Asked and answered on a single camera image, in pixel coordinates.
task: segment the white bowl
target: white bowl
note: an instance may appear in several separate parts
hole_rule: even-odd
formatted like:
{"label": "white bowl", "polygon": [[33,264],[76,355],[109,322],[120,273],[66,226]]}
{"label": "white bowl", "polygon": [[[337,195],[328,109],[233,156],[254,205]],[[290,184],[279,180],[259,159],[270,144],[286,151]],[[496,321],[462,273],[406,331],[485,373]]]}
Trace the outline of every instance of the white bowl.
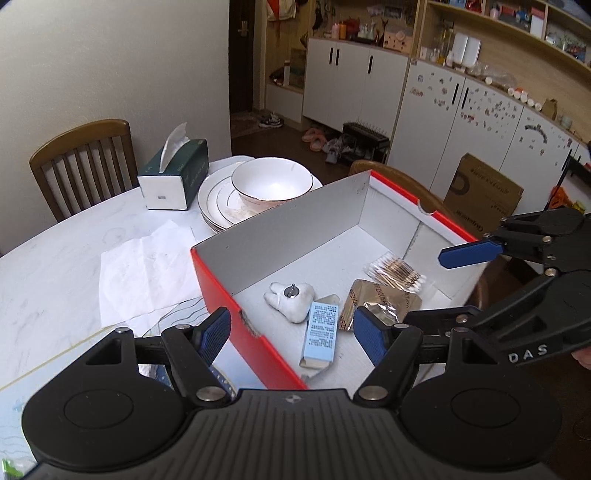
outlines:
{"label": "white bowl", "polygon": [[310,171],[286,158],[263,157],[244,162],[232,173],[232,184],[247,202],[280,205],[312,188]]}

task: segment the gold foil packet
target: gold foil packet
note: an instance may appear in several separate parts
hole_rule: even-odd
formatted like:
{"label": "gold foil packet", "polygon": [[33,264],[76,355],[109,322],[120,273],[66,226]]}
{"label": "gold foil packet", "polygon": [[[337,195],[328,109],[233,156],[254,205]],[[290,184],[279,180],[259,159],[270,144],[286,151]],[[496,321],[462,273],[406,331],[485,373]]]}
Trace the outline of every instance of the gold foil packet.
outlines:
{"label": "gold foil packet", "polygon": [[339,330],[353,330],[353,314],[357,307],[366,307],[385,325],[391,326],[402,323],[408,312],[421,308],[421,303],[415,293],[358,278],[339,316]]}

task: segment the blue gripper pad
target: blue gripper pad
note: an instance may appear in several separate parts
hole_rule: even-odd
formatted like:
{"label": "blue gripper pad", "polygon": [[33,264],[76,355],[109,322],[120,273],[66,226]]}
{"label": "blue gripper pad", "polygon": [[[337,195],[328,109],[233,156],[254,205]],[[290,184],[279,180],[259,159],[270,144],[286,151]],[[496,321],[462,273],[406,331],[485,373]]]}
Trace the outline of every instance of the blue gripper pad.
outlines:
{"label": "blue gripper pad", "polygon": [[353,332],[374,366],[380,363],[388,351],[384,345],[384,333],[363,310],[356,309],[353,314]]}
{"label": "blue gripper pad", "polygon": [[503,246],[490,240],[444,248],[439,254],[439,263],[444,268],[465,267],[490,262],[503,253]]}
{"label": "blue gripper pad", "polygon": [[211,366],[230,337],[231,317],[228,309],[219,308],[207,317],[198,329],[201,330],[201,345],[197,353],[207,366]]}

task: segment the blue package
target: blue package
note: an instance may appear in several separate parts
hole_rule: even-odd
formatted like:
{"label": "blue package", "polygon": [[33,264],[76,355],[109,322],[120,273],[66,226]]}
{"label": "blue package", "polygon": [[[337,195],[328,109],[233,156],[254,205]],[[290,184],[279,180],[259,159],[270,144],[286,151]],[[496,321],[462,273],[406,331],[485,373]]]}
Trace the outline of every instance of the blue package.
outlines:
{"label": "blue package", "polygon": [[322,369],[333,362],[338,317],[337,305],[312,302],[308,313],[304,348],[301,353],[301,367]]}

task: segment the cardboard carton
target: cardboard carton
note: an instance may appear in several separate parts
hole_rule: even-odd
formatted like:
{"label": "cardboard carton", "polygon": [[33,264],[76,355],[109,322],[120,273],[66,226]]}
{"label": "cardboard carton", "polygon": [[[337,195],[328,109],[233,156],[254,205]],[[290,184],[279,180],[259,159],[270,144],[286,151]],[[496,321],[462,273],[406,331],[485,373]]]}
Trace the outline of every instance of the cardboard carton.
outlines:
{"label": "cardboard carton", "polygon": [[443,203],[472,235],[492,232],[501,218],[510,216],[517,207],[523,189],[499,171],[466,154],[453,177]]}

